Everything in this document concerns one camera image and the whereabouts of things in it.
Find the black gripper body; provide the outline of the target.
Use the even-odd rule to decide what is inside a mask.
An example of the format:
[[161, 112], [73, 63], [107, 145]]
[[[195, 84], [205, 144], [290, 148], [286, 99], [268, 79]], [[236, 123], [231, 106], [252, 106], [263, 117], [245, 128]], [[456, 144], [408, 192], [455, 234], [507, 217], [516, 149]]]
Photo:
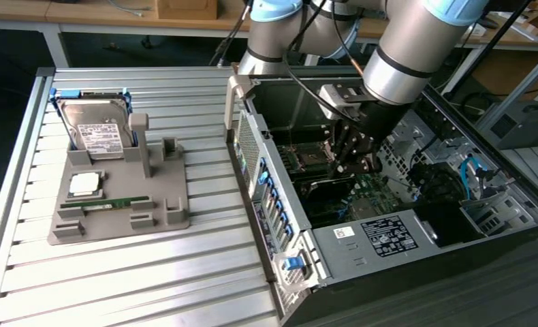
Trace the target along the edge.
[[391, 105], [382, 101], [367, 101], [344, 104], [340, 112], [347, 114], [356, 123], [343, 123], [343, 144], [355, 138], [358, 142], [368, 141], [367, 149], [376, 149], [392, 132], [396, 124], [408, 111], [408, 105]]

